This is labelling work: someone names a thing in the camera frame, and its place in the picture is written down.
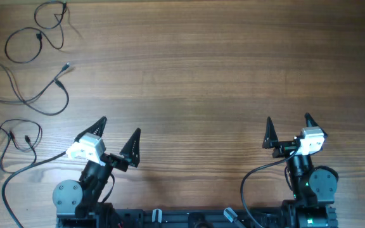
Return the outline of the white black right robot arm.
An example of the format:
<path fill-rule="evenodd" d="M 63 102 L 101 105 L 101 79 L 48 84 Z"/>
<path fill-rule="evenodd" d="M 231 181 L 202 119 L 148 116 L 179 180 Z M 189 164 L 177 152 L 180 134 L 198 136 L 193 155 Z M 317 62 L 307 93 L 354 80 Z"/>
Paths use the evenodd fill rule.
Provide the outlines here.
<path fill-rule="evenodd" d="M 327 133 L 309 113 L 305 114 L 306 126 L 290 141 L 280 141 L 272 119 L 267 118 L 262 147 L 272 149 L 273 158 L 286 160 L 286 178 L 289 180 L 292 200 L 281 205 L 278 227 L 338 227 L 335 193 L 338 173 L 327 166 L 314 166 L 312 155 L 323 149 Z"/>

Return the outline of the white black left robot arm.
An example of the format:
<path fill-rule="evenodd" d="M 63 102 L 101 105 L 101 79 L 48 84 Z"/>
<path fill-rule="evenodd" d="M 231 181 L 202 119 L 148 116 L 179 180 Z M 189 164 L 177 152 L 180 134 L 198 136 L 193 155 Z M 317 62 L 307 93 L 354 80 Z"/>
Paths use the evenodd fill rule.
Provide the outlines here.
<path fill-rule="evenodd" d="M 53 191 L 57 227 L 124 227 L 120 215 L 107 199 L 100 199 L 114 169 L 126 172 L 140 162 L 139 142 L 141 129 L 137 128 L 118 155 L 107 154 L 102 135 L 107 122 L 101 117 L 82 131 L 66 150 L 70 159 L 87 159 L 78 180 L 64 180 Z"/>

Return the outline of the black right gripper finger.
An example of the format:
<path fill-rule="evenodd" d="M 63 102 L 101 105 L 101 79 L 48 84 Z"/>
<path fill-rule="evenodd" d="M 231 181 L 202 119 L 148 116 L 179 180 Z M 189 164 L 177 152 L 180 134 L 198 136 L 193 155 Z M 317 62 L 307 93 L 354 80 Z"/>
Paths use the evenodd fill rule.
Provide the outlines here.
<path fill-rule="evenodd" d="M 271 117 L 267 117 L 267 120 L 266 120 L 266 133 L 264 136 L 262 147 L 264 149 L 271 149 L 271 148 L 279 147 L 279 140 L 278 140 Z"/>
<path fill-rule="evenodd" d="M 315 122 L 310 113 L 304 115 L 307 127 L 319 127 L 324 134 L 324 138 L 328 137 L 328 134 Z"/>

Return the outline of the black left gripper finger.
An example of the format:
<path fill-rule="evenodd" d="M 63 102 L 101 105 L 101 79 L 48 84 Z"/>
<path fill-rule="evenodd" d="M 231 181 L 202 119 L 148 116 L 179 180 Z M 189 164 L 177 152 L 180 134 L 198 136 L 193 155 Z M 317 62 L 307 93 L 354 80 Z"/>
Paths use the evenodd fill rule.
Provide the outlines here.
<path fill-rule="evenodd" d="M 95 136 L 101 137 L 103 135 L 106 122 L 107 122 L 107 118 L 105 116 L 102 116 L 97 122 L 95 122 L 90 127 L 88 127 L 86 130 L 83 130 L 80 134 L 78 134 L 76 136 L 76 138 L 74 139 L 74 141 L 79 142 L 80 138 L 82 136 L 84 136 L 86 133 L 90 133 Z"/>
<path fill-rule="evenodd" d="M 137 128 L 120 152 L 124 160 L 132 167 L 138 167 L 140 163 L 140 136 L 141 129 Z"/>

